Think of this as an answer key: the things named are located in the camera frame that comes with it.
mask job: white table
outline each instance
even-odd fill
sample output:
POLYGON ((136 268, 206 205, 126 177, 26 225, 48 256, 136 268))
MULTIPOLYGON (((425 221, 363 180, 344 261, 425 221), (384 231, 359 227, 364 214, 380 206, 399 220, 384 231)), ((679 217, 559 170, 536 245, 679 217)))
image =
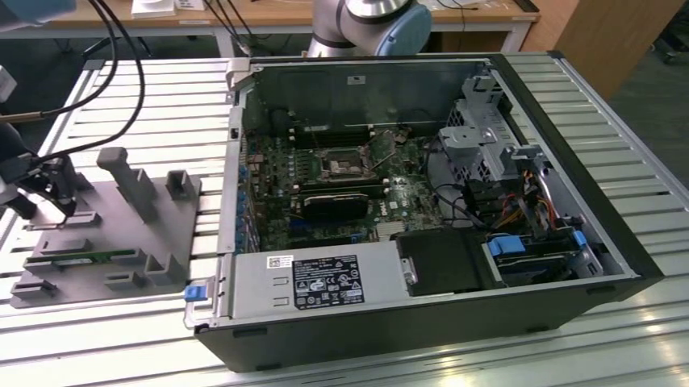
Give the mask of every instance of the white table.
MULTIPOLYGON (((508 61, 668 276, 663 281, 555 331, 235 374, 184 328, 180 294, 14 310, 9 289, 38 234, 22 231, 24 222, 6 213, 0 220, 2 385, 686 385, 689 193, 566 61, 542 54, 512 54, 508 61)), ((145 108, 117 144, 148 176, 185 168, 202 178, 190 275, 201 278, 216 264, 225 62, 149 60, 145 70, 145 108)), ((66 103, 88 94, 106 73, 108 68, 85 71, 66 103)), ((41 153, 118 129, 136 102, 134 74, 132 62, 124 63, 104 95, 57 120, 41 153)), ((518 114, 514 119, 523 124, 518 114)), ((94 167, 94 152, 74 155, 73 162, 93 181, 106 178, 94 167)))

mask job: blue latch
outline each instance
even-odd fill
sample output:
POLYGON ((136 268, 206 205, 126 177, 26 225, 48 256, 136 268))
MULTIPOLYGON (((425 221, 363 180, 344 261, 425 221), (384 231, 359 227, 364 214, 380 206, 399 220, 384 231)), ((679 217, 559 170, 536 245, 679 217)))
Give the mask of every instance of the blue latch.
POLYGON ((491 251, 492 256, 526 251, 524 244, 516 235, 496 236, 487 243, 487 248, 491 251))
POLYGON ((580 231, 574 231, 574 241, 576 242, 580 248, 586 246, 586 236, 580 231))
POLYGON ((208 300, 208 287, 205 285, 188 285, 184 288, 184 301, 196 302, 208 300))

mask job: warning label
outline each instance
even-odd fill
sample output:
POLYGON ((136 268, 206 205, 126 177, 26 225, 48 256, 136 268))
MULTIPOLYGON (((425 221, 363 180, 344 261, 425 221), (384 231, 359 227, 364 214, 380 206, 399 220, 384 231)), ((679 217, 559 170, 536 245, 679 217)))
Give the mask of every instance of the warning label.
POLYGON ((356 256, 293 260, 293 299, 299 310, 364 302, 356 256))

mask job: barcode sticker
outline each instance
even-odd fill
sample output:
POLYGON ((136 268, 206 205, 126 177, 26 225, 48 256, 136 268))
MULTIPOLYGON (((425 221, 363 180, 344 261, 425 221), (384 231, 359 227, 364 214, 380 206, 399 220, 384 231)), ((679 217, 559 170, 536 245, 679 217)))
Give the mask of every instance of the barcode sticker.
POLYGON ((268 268, 289 268, 293 256, 269 256, 268 268))

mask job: yellow wire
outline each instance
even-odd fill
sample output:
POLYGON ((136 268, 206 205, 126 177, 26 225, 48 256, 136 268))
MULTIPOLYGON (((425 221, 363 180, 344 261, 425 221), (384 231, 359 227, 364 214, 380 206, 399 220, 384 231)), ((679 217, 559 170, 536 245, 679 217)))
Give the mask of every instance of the yellow wire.
POLYGON ((511 223, 520 216, 520 210, 516 210, 498 225, 495 228, 504 226, 511 223))

